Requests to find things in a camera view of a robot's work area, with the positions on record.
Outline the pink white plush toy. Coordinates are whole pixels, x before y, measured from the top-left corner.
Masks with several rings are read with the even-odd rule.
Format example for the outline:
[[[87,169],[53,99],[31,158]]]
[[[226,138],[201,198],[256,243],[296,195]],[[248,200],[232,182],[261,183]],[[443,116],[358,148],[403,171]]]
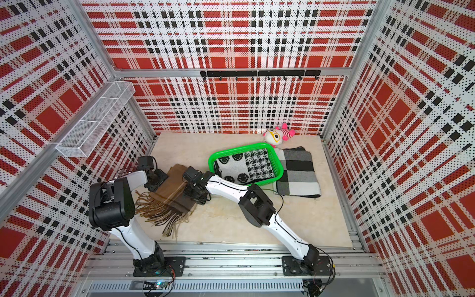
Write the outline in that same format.
[[[267,130],[263,134],[263,137],[266,143],[276,148],[283,142],[289,141],[295,135],[296,131],[290,129],[286,123],[283,123],[281,126],[276,126],[274,129]]]

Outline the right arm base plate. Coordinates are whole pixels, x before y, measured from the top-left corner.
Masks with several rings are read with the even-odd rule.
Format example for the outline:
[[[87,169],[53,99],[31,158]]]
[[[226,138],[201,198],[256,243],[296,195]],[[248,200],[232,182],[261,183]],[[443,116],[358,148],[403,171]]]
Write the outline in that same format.
[[[282,257],[282,268],[285,276],[330,276],[333,267],[327,256],[318,256],[314,260],[299,260],[292,256]]]

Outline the grey black checked scarf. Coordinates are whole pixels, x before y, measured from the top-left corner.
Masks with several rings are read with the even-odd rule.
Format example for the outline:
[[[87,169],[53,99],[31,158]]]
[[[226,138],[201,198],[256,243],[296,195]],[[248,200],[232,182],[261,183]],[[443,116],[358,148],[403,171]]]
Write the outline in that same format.
[[[275,149],[283,167],[282,177],[273,189],[282,196],[319,198],[320,184],[314,171],[312,154],[304,147]]]

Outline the brown plaid fringed scarf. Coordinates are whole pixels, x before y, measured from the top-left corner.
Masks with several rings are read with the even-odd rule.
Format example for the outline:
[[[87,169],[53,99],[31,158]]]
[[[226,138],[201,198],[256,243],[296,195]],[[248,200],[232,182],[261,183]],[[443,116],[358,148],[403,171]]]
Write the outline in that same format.
[[[188,168],[176,164],[167,173],[168,179],[155,191],[138,193],[136,214],[154,226],[162,227],[162,236],[177,237],[180,224],[187,223],[196,201],[184,194],[183,174]]]

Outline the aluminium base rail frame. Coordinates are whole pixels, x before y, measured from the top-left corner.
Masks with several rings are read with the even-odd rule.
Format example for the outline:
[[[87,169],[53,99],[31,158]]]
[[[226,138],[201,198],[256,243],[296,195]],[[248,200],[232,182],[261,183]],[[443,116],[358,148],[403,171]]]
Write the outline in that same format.
[[[74,290],[92,296],[297,296],[320,285],[325,297],[389,297],[388,277],[380,259],[360,248],[324,248],[333,267],[330,276],[285,276],[281,245],[162,242],[167,257],[185,257],[183,275],[134,277],[132,256],[112,240],[106,251],[92,256]],[[144,281],[168,281],[164,290],[143,290]]]

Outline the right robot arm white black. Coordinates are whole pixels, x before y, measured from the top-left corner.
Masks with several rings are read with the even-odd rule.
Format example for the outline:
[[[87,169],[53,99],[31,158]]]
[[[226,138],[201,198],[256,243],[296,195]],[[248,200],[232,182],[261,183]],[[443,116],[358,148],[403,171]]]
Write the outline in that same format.
[[[238,185],[212,172],[201,173],[193,167],[183,174],[183,180],[186,182],[184,194],[196,202],[205,203],[211,194],[235,202],[251,225],[266,229],[284,244],[291,255],[300,261],[303,272],[314,272],[320,259],[318,249],[290,229],[260,186]]]

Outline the black hook rail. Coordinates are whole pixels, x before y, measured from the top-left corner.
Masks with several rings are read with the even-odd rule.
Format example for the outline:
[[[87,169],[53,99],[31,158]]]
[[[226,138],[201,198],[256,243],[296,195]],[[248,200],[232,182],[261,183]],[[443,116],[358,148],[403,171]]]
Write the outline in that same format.
[[[247,70],[247,71],[200,71],[201,77],[318,77],[321,70]]]

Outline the green circuit board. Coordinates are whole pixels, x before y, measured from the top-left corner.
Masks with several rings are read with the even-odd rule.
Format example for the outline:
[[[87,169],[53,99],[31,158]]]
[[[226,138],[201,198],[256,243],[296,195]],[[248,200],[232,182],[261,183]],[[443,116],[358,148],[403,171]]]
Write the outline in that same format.
[[[168,286],[169,286],[168,281],[159,281],[159,280],[157,280],[157,281],[154,281],[154,282],[144,281],[142,288],[143,288],[143,290],[152,291],[152,290],[164,290]]]

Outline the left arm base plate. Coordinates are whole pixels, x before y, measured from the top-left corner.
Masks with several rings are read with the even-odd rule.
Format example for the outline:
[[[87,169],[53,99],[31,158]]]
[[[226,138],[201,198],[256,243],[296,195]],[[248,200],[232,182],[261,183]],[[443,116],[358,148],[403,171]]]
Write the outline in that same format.
[[[134,277],[161,277],[167,273],[181,277],[186,263],[185,257],[165,257],[163,261],[155,256],[133,260]]]

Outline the green plastic basket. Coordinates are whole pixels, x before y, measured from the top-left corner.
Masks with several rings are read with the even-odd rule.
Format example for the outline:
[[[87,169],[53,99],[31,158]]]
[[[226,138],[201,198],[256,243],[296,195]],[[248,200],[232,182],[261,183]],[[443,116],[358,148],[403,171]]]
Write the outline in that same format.
[[[208,160],[209,171],[212,172],[212,173],[215,173],[214,161],[216,159],[220,158],[220,157],[224,157],[224,156],[227,156],[227,155],[233,155],[233,154],[236,154],[236,153],[245,153],[245,152],[248,152],[248,151],[251,151],[251,150],[259,150],[259,149],[266,149],[267,150],[268,159],[269,159],[269,161],[272,165],[273,172],[274,172],[275,176],[271,179],[258,181],[257,183],[252,183],[252,184],[256,184],[258,186],[263,186],[263,185],[266,185],[266,184],[272,184],[272,183],[274,183],[275,181],[279,180],[282,177],[283,167],[281,165],[281,162],[279,161],[279,158],[277,157],[277,155],[275,153],[274,148],[270,144],[267,144],[267,143],[264,143],[264,142],[257,143],[257,144],[251,144],[251,145],[248,145],[248,146],[242,146],[242,147],[238,147],[238,148],[234,148],[234,149],[230,149],[230,150],[224,150],[224,151],[221,151],[221,152],[214,153],[213,155],[210,156],[210,158]]]

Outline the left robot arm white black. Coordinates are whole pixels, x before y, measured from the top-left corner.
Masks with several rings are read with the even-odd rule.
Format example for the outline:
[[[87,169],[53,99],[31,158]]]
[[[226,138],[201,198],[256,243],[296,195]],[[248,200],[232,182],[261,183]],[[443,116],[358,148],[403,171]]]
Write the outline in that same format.
[[[148,171],[139,170],[107,182],[94,183],[89,190],[90,224],[117,236],[132,253],[135,269],[142,273],[166,267],[161,247],[134,219],[136,207],[132,192],[149,182],[147,174]]]

